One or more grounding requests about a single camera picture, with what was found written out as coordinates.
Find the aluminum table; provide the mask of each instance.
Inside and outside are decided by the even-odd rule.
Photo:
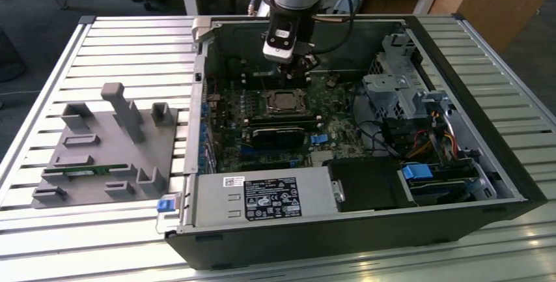
[[[549,202],[511,221],[488,225],[459,242],[195,271],[163,241],[156,201],[35,210],[41,180],[64,122],[64,104],[101,102],[101,85],[125,85],[139,109],[179,108],[171,191],[183,184],[188,103],[196,52],[193,18],[87,18],[0,165],[1,281],[547,281],[556,274],[556,122],[465,20],[423,16],[448,61],[475,95]],[[432,82],[439,81],[432,75]],[[159,227],[171,227],[165,219]]]

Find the sticker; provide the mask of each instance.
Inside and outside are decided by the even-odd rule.
[[[64,173],[65,176],[93,176],[95,172],[92,170],[73,171]]]
[[[244,176],[225,176],[224,177],[224,188],[229,186],[243,186],[243,181],[245,181]]]
[[[245,195],[245,218],[248,221],[301,216],[296,178],[241,180],[241,183]]]

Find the warning label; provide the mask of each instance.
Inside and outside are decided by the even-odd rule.
[[[301,216],[296,178],[245,181],[248,221]]]

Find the gray carpet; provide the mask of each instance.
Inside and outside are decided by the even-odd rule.
[[[83,15],[144,16],[184,14],[181,0],[169,0],[163,12],[148,12],[131,0],[68,0],[61,10],[55,0],[0,0],[0,27],[24,59],[23,76],[0,83],[0,94],[40,91]],[[556,112],[556,0],[547,0],[503,58],[525,83]],[[0,96],[0,159],[29,112],[36,93]]]

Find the blue latch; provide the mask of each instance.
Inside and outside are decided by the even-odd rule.
[[[428,179],[432,178],[431,168],[425,163],[413,163],[407,165],[403,169],[403,176],[405,180],[409,179]]]
[[[311,144],[321,144],[324,142],[328,142],[328,134],[311,136]]]
[[[176,200],[175,199],[159,199],[156,205],[157,212],[173,212],[176,211]]]

